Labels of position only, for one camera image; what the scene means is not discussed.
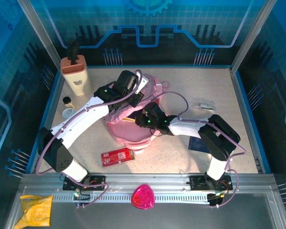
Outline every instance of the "dark blue card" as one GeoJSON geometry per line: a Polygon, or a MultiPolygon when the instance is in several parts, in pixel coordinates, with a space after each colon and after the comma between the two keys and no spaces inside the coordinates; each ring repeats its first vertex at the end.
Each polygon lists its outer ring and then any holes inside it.
{"type": "Polygon", "coordinates": [[[203,153],[210,153],[204,141],[198,137],[190,137],[189,149],[203,153]]]}

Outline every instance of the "pink triangular object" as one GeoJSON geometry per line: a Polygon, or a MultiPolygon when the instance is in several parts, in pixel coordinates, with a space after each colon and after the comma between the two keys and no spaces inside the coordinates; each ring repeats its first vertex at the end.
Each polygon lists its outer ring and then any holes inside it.
{"type": "Polygon", "coordinates": [[[140,185],[132,195],[132,205],[140,209],[150,209],[154,206],[154,193],[149,185],[140,185]]]}

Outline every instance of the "mounting plate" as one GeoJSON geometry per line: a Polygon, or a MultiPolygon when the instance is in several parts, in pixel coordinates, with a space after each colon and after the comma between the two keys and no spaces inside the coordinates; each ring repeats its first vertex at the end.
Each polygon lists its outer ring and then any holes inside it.
{"type": "MultiPolygon", "coordinates": [[[[87,182],[87,184],[89,183],[91,183],[92,185],[106,183],[106,176],[95,176],[91,174],[89,182],[87,182]]],[[[75,191],[76,188],[82,188],[82,187],[74,184],[69,178],[65,177],[62,189],[64,191],[75,191]]],[[[104,191],[104,190],[105,190],[105,186],[85,188],[85,191],[104,191]]]]}
{"type": "MultiPolygon", "coordinates": [[[[205,178],[203,175],[189,176],[189,178],[190,178],[190,182],[188,183],[191,187],[191,191],[210,190],[209,186],[205,182],[205,178]]],[[[221,181],[224,181],[228,185],[229,191],[233,190],[233,185],[232,185],[230,176],[224,175],[221,181]]],[[[222,184],[221,182],[218,182],[218,184],[215,186],[215,190],[224,191],[226,190],[226,186],[222,184]]]]}

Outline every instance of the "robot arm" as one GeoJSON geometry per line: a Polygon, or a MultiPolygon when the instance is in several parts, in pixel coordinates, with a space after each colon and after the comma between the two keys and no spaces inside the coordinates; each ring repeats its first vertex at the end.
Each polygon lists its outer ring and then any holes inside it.
{"type": "Polygon", "coordinates": [[[236,143],[239,143],[240,136],[219,115],[214,114],[208,120],[179,120],[175,115],[166,116],[156,102],[146,105],[144,111],[145,113],[139,114],[135,120],[140,127],[157,129],[163,135],[187,135],[201,138],[212,155],[205,179],[210,180],[211,183],[221,179],[229,156],[236,148],[222,133],[236,143]]]}
{"type": "Polygon", "coordinates": [[[100,87],[88,103],[69,119],[51,130],[42,128],[38,136],[39,154],[57,135],[45,152],[44,159],[56,172],[61,172],[78,182],[82,181],[89,172],[73,158],[68,149],[78,136],[110,111],[118,109],[125,103],[136,107],[143,98],[140,91],[147,82],[148,79],[142,75],[141,71],[136,71],[135,74],[123,71],[112,87],[110,85],[100,87]],[[127,99],[123,99],[136,88],[137,83],[139,85],[136,91],[127,99]]]}

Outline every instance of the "small bottle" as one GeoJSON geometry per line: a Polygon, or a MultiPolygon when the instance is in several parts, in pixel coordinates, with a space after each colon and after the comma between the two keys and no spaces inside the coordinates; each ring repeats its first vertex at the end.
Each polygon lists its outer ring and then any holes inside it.
{"type": "Polygon", "coordinates": [[[74,108],[74,106],[73,106],[73,104],[72,104],[72,100],[71,100],[70,97],[66,96],[66,97],[64,97],[64,98],[62,99],[62,101],[63,101],[63,103],[65,104],[65,106],[66,106],[67,108],[73,108],[73,109],[75,110],[75,108],[74,108]]]}

